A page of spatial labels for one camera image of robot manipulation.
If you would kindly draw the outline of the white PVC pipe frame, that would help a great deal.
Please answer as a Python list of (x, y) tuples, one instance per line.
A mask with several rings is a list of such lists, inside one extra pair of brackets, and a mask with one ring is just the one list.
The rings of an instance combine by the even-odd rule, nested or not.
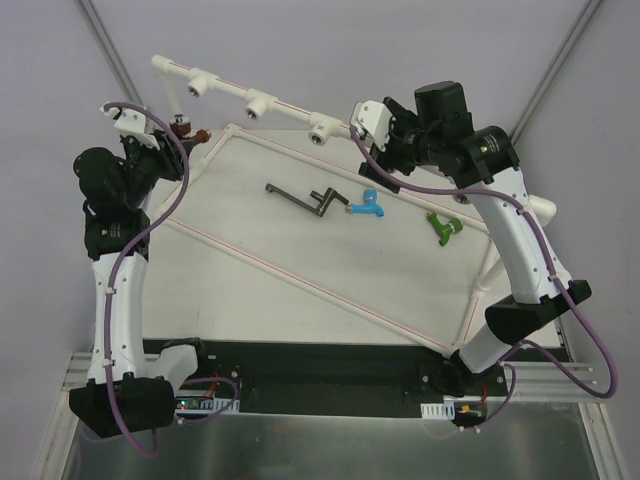
[[(304, 110), (261, 90), (237, 85), (224, 80), (211, 72), (196, 67), (181, 65), (162, 55), (153, 56), (151, 64), (163, 84), (163, 88), (165, 89), (165, 93), (169, 104), (173, 109), (174, 115), (176, 113), (183, 114), (174, 83), (171, 79), (173, 76), (176, 76), (183, 77), (188, 80), (187, 90), (190, 95), (196, 98), (202, 97), (209, 91), (220, 91), (226, 95), (245, 101), (245, 113), (249, 118), (255, 121), (259, 120), (266, 113), (274, 112), (296, 121), (303, 122), (309, 126), (308, 138), (315, 145), (323, 146), (332, 137), (343, 138), (345, 140), (352, 139), (350, 129), (355, 129), (355, 127), (350, 125), (350, 120), (345, 123), (337, 118), (320, 112)], [(285, 144), (278, 143), (235, 124), (228, 125), (226, 127), (226, 132), (222, 134), (220, 138), (215, 141), (213, 146), (209, 148), (207, 153), (203, 154), (196, 161), (195, 165), (190, 168), (190, 173), (192, 175), (192, 179), (189, 181), (190, 183), (198, 181), (198, 179), (204, 175), (207, 169), (211, 167), (211, 162), (214, 160), (215, 156), (218, 155), (226, 141), (233, 137), (249, 141), (258, 146), (273, 150), (292, 159), (303, 162), (313, 168), (339, 176), (354, 184), (359, 184), (364, 187), (364, 190), (375, 189), (378, 191), (382, 187), (382, 185), (375, 179), (365, 177), (360, 173), (349, 170), (340, 165), (327, 162), (321, 158), (296, 150)], [(366, 146), (360, 139), (359, 141), (363, 145), (363, 151), (368, 153), (369, 146)], [(311, 192), (309, 197), (317, 202), (316, 205), (309, 205), (305, 201), (298, 199), (292, 196), (292, 194), (271, 184), (268, 184), (265, 187), (265, 190), (267, 192), (276, 193), (301, 207), (308, 207), (318, 216), (324, 215), (326, 210), (329, 208), (329, 205), (334, 200), (340, 201), (345, 205), (345, 207), (349, 203), (354, 204), (340, 196), (333, 188), (329, 188), (323, 194), (316, 191)], [(501, 273), (506, 270), (503, 257), (497, 248), (497, 236), (490, 231), (486, 217), (482, 215), (478, 215), (476, 217), (470, 216), (450, 206), (428, 200), (425, 198), (425, 194), (419, 192), (415, 187), (408, 188), (396, 186), (390, 189), (389, 192), (396, 195), (402, 202), (424, 209), (425, 214), (428, 212), (435, 212), (442, 223), (447, 223), (452, 218), (458, 218), (462, 222), (463, 226), (468, 225), (473, 229), (481, 231), (489, 239), (489, 245), (484, 256), (482, 268), (479, 270), (479, 276), (477, 277), (472, 293), (470, 294), (469, 305), (465, 312), (464, 319), (456, 333), (454, 341), (449, 347), (444, 346), (442, 350), (447, 352), (459, 348), (469, 339), (469, 331), (476, 312), (478, 311), (478, 307), (481, 305), (482, 297), (491, 289), (491, 285), (496, 281)]]

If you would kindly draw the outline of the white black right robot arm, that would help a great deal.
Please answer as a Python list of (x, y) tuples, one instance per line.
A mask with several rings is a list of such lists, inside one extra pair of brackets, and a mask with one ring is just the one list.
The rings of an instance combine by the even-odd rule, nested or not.
[(475, 129), (458, 82), (417, 89), (416, 108), (394, 99), (360, 102), (350, 133), (365, 158), (360, 175), (398, 192), (417, 167), (451, 179), (480, 214), (500, 255), (511, 293), (488, 307), (484, 326), (453, 355), (452, 387), (473, 394), (485, 371), (512, 346), (588, 299), (591, 287), (558, 260), (529, 199), (515, 148), (500, 127)]

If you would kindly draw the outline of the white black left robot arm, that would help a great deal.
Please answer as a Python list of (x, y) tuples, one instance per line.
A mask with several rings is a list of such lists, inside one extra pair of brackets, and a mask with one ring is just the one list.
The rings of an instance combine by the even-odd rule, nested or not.
[(180, 181), (195, 143), (179, 144), (156, 130), (148, 143), (121, 135), (124, 154), (103, 147), (82, 152), (73, 170), (85, 197), (84, 244), (96, 285), (95, 337), (85, 386), (69, 397), (71, 411), (98, 437), (171, 424), (175, 396), (185, 384), (204, 387), (211, 365), (197, 338), (171, 341), (147, 361), (142, 339), (142, 293), (151, 224), (144, 200), (159, 180)]

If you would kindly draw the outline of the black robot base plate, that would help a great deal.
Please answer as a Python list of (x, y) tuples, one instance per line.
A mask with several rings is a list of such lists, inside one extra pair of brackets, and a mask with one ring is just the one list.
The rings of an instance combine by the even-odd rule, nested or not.
[[(502, 396), (504, 370), (494, 366), (472, 376), (462, 363), (445, 359), (420, 346), (250, 343), (144, 340), (152, 354), (196, 355), (196, 370), (188, 379), (214, 376), (228, 379), (238, 390), (241, 413), (417, 418), (420, 404), (440, 403), (444, 396)], [(114, 380), (116, 405), (133, 432), (170, 425), (179, 407), (179, 387), (172, 387), (168, 368), (147, 376), (125, 367), (124, 379)], [(73, 389), (69, 406), (102, 438), (120, 435), (105, 383), (88, 379)]]

